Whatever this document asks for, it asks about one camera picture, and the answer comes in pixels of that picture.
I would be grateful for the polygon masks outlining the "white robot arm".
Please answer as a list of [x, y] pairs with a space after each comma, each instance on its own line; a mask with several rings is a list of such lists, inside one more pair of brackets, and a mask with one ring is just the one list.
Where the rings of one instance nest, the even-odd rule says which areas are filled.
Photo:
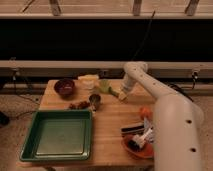
[[146, 62], [126, 62], [121, 92], [128, 94], [139, 83], [155, 99], [154, 170], [202, 171], [198, 128], [203, 110], [186, 96], [147, 73]]

